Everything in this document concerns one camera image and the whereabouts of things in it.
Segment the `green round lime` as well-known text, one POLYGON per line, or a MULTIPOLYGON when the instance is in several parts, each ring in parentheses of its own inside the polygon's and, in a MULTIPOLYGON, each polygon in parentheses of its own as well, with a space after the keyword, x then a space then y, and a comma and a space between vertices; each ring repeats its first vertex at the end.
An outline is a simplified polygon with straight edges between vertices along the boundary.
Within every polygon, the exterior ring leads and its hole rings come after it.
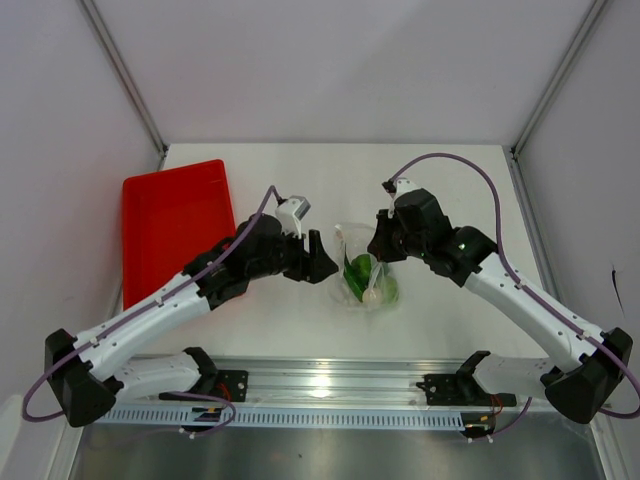
POLYGON ((397 280, 391 275, 383 275, 378 279, 377 286, 382 293, 384 304, 394 304, 399 299, 399 286, 397 280))

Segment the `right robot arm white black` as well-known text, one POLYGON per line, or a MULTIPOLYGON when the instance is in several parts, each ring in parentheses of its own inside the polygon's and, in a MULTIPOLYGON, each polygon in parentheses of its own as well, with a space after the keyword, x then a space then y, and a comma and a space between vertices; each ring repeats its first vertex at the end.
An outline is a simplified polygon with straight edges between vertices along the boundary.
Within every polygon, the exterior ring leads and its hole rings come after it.
POLYGON ((376 216, 369 253, 386 263, 421 260, 497 308, 546 354, 525 359, 478 351, 458 371, 458 395, 472 404, 498 393, 545 399, 566 418, 589 423, 622 382, 632 338, 575 315, 508 269, 496 242, 475 227, 451 226, 427 190, 406 178, 386 186, 392 203, 376 216))

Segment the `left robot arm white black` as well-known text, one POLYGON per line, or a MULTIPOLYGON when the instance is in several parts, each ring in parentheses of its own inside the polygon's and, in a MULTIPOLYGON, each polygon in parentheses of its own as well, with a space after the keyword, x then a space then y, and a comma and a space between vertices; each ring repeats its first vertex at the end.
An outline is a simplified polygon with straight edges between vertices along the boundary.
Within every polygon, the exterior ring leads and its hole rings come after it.
POLYGON ((281 275, 318 284, 337 271, 319 231, 287 233, 273 216, 252 216, 235 236, 198 255, 118 316, 76 335, 58 329, 46 338, 46 381, 61 416, 70 426, 83 427, 135 397, 209 398, 217 370, 201 348, 151 361, 137 362, 135 355, 157 337, 243 295, 253 280, 281 275))

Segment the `clear zip top bag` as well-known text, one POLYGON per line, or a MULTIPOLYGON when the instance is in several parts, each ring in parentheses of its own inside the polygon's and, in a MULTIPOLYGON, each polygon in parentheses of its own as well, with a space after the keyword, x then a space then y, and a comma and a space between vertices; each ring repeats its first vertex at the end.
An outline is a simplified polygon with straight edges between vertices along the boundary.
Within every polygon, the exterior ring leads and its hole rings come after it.
POLYGON ((368 251, 375 229, 362 223, 334 227, 338 273, 330 280, 329 294, 339 306, 352 311, 373 312, 395 306, 400 288, 388 263, 368 251))

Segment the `green bell pepper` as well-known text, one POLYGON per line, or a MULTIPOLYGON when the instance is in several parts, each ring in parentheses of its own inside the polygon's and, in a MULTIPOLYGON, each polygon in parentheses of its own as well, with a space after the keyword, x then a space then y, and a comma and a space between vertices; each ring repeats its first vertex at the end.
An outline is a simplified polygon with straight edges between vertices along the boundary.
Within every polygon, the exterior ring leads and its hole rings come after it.
POLYGON ((373 268, 371 255, 368 253, 358 255, 351 261, 351 267, 359 278, 368 281, 373 268))

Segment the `green chili pepper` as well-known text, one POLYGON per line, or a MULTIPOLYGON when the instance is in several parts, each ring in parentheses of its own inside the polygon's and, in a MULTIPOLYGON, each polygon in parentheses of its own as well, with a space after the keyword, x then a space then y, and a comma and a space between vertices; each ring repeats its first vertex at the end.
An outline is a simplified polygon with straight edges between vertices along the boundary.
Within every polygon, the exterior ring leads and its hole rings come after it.
POLYGON ((352 267, 352 265, 349 262, 347 262, 344 265, 343 278, 350 292, 359 302, 361 302, 363 299, 363 293, 364 293, 365 287, 361 283, 357 271, 352 267))

